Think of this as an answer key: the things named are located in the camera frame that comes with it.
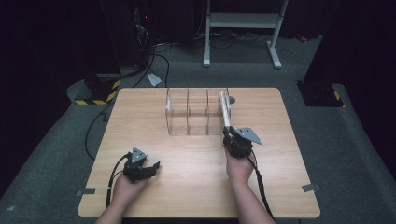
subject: gray carpet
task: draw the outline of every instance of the gray carpet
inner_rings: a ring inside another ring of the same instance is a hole
[[[305,44],[279,39],[283,68],[275,70],[265,43],[234,43],[211,50],[211,66],[203,68],[203,47],[178,44],[156,48],[170,63],[168,87],[276,87],[280,89],[297,142],[316,191],[321,215],[301,223],[396,223],[396,184],[375,152],[342,85],[334,85],[345,107],[306,107],[296,80],[302,80],[320,39]],[[215,47],[230,42],[213,41]],[[167,63],[155,57],[152,69],[165,87]],[[142,74],[125,78],[132,87]],[[83,82],[68,89],[73,101]],[[144,77],[139,88],[152,88]],[[85,188],[93,161],[84,150],[87,130],[105,105],[75,105],[49,130],[0,201],[0,223],[93,223],[80,217],[78,190]],[[101,116],[88,136],[94,156],[106,129]],[[236,223],[211,219],[132,219],[132,223]],[[277,223],[298,223],[278,219]]]

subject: person's left hand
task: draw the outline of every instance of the person's left hand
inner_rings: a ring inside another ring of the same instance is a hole
[[[112,203],[130,204],[148,184],[150,178],[138,180],[134,184],[121,174],[116,181],[113,192]]]

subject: person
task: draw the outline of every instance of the person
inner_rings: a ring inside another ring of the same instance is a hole
[[[275,224],[248,185],[253,166],[247,159],[234,158],[227,149],[224,149],[224,151],[227,159],[226,171],[230,179],[239,223]],[[249,157],[255,162],[253,154],[250,154]],[[131,184],[125,175],[120,175],[114,187],[112,201],[104,213],[96,220],[96,224],[121,223],[126,209],[148,182],[149,178]]]

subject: white metal frame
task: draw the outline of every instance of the white metal frame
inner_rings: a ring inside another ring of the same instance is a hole
[[[267,41],[267,46],[276,69],[282,64],[277,56],[275,44],[279,30],[285,17],[286,7],[289,0],[283,0],[279,13],[211,13],[210,0],[207,0],[204,67],[210,66],[210,28],[211,27],[244,27],[244,28],[272,28],[274,33],[272,39]]]

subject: table top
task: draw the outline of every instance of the table top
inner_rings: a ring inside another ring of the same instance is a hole
[[[231,123],[250,127],[265,195],[275,217],[318,217],[320,210],[278,89],[228,88],[235,98]],[[165,116],[167,89],[121,89],[82,196],[78,213],[99,217],[117,161],[133,147],[148,154],[144,167],[161,167],[126,217],[237,217],[220,135],[170,135]],[[257,176],[249,185],[261,201]]]

